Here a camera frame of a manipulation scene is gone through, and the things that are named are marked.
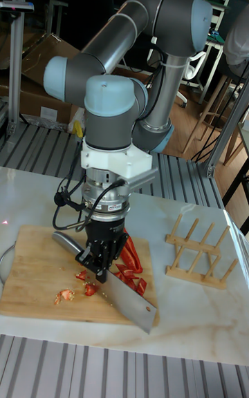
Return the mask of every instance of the cutting board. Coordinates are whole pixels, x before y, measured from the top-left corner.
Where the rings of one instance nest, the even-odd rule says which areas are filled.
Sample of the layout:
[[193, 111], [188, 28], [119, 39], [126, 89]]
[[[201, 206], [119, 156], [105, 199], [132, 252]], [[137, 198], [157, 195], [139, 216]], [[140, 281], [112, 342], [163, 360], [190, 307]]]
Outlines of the cutting board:
[[[15, 245], [15, 258], [3, 289], [0, 313], [40, 319], [88, 321], [94, 323], [133, 324], [99, 294], [84, 295], [85, 287], [75, 275], [84, 268], [72, 254], [52, 239], [54, 229], [41, 226], [21, 226]], [[85, 247], [85, 233], [67, 232]], [[151, 266], [149, 243], [132, 238], [147, 282], [145, 298], [158, 307]], [[117, 272], [113, 265], [112, 272]], [[63, 289], [75, 291], [73, 301], [54, 304], [55, 295]], [[154, 326], [158, 325], [157, 311]]]

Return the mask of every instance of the metal grating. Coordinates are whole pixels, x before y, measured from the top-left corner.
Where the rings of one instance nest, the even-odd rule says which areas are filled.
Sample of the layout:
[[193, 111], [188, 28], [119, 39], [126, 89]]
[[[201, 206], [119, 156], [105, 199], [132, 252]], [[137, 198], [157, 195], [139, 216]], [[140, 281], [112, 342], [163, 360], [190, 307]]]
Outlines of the metal grating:
[[[76, 146], [74, 135], [21, 123], [15, 143], [5, 142], [0, 147], [0, 166], [64, 178]], [[223, 207], [215, 181], [203, 177], [198, 164], [153, 154], [153, 165], [158, 167], [155, 180], [144, 184], [136, 192], [197, 205]], [[79, 180], [81, 175], [79, 161], [73, 179]]]
[[1, 398], [248, 398], [249, 368], [0, 337]]

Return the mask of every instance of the marble table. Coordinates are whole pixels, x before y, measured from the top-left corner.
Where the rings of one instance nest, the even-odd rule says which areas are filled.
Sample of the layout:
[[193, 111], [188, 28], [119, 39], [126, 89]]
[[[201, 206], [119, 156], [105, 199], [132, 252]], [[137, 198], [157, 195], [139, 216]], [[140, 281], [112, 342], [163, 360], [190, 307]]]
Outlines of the marble table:
[[[55, 210], [53, 196], [58, 184], [58, 178], [0, 168], [0, 255], [16, 241], [21, 225], [51, 225]], [[187, 232], [196, 217], [200, 218], [200, 227], [193, 235], [193, 239], [197, 240], [202, 238], [210, 223], [216, 221], [216, 227], [208, 239], [210, 244], [218, 240], [229, 221], [221, 209], [136, 193], [131, 196], [131, 210], [126, 226], [132, 236], [149, 241], [160, 310], [159, 326], [153, 328], [150, 335], [134, 325], [9, 316], [0, 316], [0, 333], [168, 357], [248, 365], [249, 292], [241, 266], [238, 264], [228, 278], [226, 291], [165, 276], [166, 264], [172, 264], [174, 259], [174, 247], [165, 243], [165, 234], [171, 231], [179, 212], [183, 214], [180, 234]], [[65, 207], [58, 222], [66, 224], [74, 220], [75, 212]], [[224, 255], [223, 263], [222, 260], [219, 263], [222, 275], [236, 256], [231, 233], [225, 237], [221, 252]], [[13, 253], [10, 254], [1, 265], [2, 279], [6, 279], [11, 267]]]

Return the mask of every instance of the robotic arm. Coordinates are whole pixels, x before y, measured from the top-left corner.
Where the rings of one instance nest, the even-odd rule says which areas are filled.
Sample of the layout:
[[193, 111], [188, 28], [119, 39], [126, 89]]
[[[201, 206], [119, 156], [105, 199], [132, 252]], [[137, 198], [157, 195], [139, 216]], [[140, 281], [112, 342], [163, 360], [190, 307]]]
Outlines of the robotic arm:
[[[73, 59], [54, 57], [44, 74], [48, 94], [86, 109], [82, 206], [87, 249], [77, 259], [105, 282], [127, 239], [129, 194], [150, 181], [151, 156], [172, 132], [169, 113], [188, 58], [203, 49], [212, 7], [201, 0], [128, 0]], [[162, 65], [150, 97], [136, 79], [110, 75], [141, 32], [157, 38]]]

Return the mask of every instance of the cleaver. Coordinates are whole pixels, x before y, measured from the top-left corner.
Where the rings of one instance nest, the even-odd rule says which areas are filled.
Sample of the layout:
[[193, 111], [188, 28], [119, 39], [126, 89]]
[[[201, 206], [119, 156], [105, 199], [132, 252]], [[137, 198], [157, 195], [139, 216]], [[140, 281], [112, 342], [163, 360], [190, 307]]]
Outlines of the cleaver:
[[[53, 239], [75, 257], [78, 253], [84, 251], [76, 240], [62, 232], [55, 231]], [[101, 295], [121, 314], [149, 334], [156, 315], [156, 307], [123, 283], [109, 270], [107, 271], [107, 281], [103, 284], [96, 280], [92, 271], [87, 270], [91, 283], [95, 283], [98, 287], [97, 294]]]

